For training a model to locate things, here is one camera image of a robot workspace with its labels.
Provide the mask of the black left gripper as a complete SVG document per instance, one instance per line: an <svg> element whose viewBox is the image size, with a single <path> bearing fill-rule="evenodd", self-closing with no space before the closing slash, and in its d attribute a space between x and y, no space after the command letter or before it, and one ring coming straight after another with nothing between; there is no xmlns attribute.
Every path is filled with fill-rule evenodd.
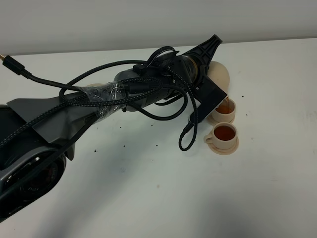
<svg viewBox="0 0 317 238"><path fill-rule="evenodd" d="M173 59L173 71L177 73L192 88L213 89L212 81L200 78L200 66L205 66L205 71L209 69L210 62L222 40L213 35L207 41L195 46L183 55L178 55Z"/></svg>

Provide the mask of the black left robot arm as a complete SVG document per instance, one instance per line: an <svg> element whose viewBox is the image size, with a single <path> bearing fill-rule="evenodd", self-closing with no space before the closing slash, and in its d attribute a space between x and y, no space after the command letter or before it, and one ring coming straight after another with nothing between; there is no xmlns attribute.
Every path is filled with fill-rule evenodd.
<svg viewBox="0 0 317 238"><path fill-rule="evenodd" d="M180 54L165 46L148 60L121 60L95 67L63 84L35 77L11 56L3 66L34 82L60 89L48 99L15 99L0 107L0 219L6 220L52 190L72 160L76 141L117 111L172 120L188 103L193 112L180 134L198 124L226 97L208 77L221 39Z"/></svg>

